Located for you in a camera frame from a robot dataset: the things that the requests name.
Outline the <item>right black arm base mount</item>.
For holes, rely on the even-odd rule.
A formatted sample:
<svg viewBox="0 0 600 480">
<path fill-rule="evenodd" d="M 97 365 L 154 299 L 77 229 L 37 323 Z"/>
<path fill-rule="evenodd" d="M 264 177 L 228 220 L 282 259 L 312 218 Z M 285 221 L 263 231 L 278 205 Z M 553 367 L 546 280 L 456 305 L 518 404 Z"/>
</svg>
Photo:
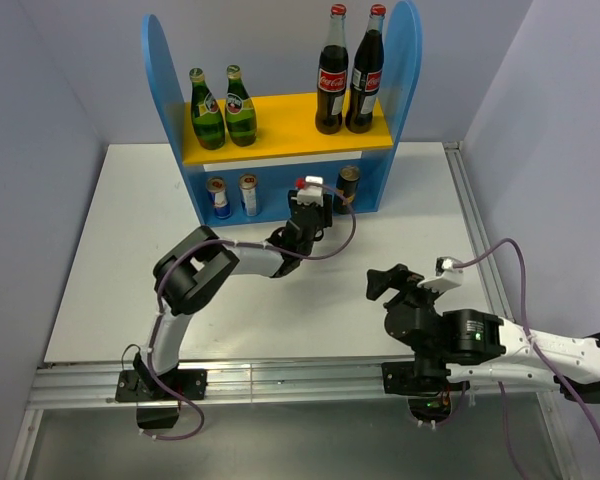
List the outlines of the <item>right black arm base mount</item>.
<svg viewBox="0 0 600 480">
<path fill-rule="evenodd" d="M 451 382 L 443 361 L 414 359 L 381 364 L 384 393 L 407 398 L 408 411 L 419 428 L 446 425 L 470 390 L 468 381 Z"/>
</svg>

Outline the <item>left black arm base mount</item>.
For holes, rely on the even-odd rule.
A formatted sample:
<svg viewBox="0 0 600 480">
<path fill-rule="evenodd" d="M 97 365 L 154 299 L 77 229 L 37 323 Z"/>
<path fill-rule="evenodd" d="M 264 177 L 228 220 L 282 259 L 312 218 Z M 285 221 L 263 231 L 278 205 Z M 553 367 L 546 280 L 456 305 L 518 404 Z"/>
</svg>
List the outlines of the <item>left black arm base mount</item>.
<svg viewBox="0 0 600 480">
<path fill-rule="evenodd" d="M 205 397 L 207 371 L 172 369 L 160 376 L 162 382 L 179 396 L 199 401 Z M 136 405 L 136 422 L 140 428 L 162 431 L 173 428 L 184 401 L 160 387 L 148 371 L 124 370 L 120 373 L 114 396 L 119 404 Z"/>
</svg>

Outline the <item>dark gold beverage can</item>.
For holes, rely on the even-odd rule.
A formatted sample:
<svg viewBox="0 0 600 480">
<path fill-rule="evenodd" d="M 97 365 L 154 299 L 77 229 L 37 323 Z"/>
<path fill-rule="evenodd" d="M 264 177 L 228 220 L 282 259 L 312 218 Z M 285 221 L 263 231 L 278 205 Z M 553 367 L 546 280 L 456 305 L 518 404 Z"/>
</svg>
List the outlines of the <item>dark gold beverage can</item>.
<svg viewBox="0 0 600 480">
<path fill-rule="evenodd" d="M 337 191 L 352 205 L 360 180 L 360 169 L 355 165 L 347 165 L 340 169 L 336 182 Z"/>
</svg>

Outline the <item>silver blue can red logo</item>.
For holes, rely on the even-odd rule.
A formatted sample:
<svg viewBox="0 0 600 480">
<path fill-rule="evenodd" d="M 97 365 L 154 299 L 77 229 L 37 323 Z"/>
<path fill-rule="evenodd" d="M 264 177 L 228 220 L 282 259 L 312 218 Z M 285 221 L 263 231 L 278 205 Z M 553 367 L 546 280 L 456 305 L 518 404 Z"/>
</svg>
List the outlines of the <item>silver blue can red logo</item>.
<svg viewBox="0 0 600 480">
<path fill-rule="evenodd" d="M 225 180 L 219 176 L 210 177 L 206 181 L 206 191 L 212 204 L 214 215 L 219 219 L 229 218 L 232 210 Z"/>
</svg>

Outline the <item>green glass bottle front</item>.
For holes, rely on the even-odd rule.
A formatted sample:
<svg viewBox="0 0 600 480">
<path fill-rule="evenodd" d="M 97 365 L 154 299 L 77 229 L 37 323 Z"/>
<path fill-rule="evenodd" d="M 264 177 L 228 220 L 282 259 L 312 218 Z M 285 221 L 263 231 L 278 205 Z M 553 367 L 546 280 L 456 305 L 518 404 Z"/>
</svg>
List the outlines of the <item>green glass bottle front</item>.
<svg viewBox="0 0 600 480">
<path fill-rule="evenodd" d="M 257 118 L 253 101 L 248 94 L 238 65 L 226 69 L 228 88 L 225 100 L 225 121 L 232 142 L 239 147 L 252 145 L 256 140 Z"/>
</svg>

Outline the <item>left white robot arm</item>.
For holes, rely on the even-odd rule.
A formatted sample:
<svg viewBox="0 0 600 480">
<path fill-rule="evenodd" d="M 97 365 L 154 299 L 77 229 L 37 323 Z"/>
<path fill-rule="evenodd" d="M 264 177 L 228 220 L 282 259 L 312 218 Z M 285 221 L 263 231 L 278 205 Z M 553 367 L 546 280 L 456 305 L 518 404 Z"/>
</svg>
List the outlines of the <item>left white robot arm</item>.
<svg viewBox="0 0 600 480">
<path fill-rule="evenodd" d="M 202 225 L 173 247 L 154 266 L 155 291 L 166 316 L 133 365 L 139 388 L 151 400 L 162 400 L 182 388 L 179 353 L 192 315 L 206 307 L 232 275 L 282 278 L 312 253 L 314 243 L 332 226 L 332 196 L 301 203 L 288 192 L 290 218 L 255 248 L 226 244 L 211 227 Z"/>
</svg>

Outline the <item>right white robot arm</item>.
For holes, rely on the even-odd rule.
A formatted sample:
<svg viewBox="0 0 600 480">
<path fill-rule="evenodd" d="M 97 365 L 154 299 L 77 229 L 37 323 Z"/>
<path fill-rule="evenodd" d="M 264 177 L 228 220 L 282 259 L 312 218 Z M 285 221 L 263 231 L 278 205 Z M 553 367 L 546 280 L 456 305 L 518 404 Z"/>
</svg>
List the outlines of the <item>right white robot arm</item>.
<svg viewBox="0 0 600 480">
<path fill-rule="evenodd" d="M 368 270 L 368 299 L 395 290 L 384 305 L 384 328 L 414 355 L 410 361 L 382 364 L 386 393 L 426 397 L 501 382 L 600 404 L 600 333 L 571 338 L 525 331 L 509 319 L 475 309 L 437 312 L 436 300 L 460 287 L 463 278 L 450 257 L 439 258 L 436 274 L 429 278 L 402 264 Z"/>
</svg>

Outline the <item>green glass bottle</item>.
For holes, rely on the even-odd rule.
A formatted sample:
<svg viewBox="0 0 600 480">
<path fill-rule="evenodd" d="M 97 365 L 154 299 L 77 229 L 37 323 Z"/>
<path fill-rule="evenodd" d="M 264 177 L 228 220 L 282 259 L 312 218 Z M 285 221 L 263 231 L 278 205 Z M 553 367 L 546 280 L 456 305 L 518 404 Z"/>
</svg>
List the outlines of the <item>green glass bottle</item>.
<svg viewBox="0 0 600 480">
<path fill-rule="evenodd" d="M 226 69 L 228 88 L 225 100 L 225 121 L 232 142 L 239 147 L 252 145 L 256 140 L 257 118 L 253 101 L 248 94 L 238 65 Z"/>
<path fill-rule="evenodd" d="M 192 87 L 190 117 L 196 138 L 204 149 L 220 149 L 225 144 L 225 124 L 216 98 L 209 90 L 201 68 L 192 68 L 189 78 Z"/>
</svg>

